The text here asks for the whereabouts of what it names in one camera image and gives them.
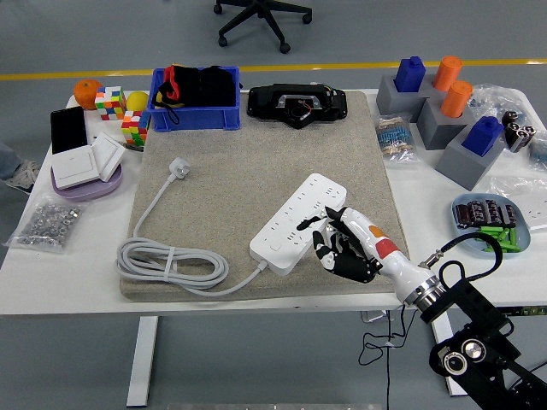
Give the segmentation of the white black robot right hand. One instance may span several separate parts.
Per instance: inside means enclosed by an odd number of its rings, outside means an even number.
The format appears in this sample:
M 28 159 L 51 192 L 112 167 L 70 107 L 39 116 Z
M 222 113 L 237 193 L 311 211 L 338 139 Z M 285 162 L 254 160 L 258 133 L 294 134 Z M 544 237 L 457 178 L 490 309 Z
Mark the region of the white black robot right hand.
M 368 283 L 379 273 L 390 279 L 398 300 L 415 305 L 421 311 L 432 304 L 439 285 L 431 270 L 411 262 L 405 254 L 364 214 L 352 208 L 329 207 L 303 220 L 302 231 L 315 222 L 327 219 L 323 237 L 314 231 L 313 247 L 321 265 L 328 272 L 359 283 Z

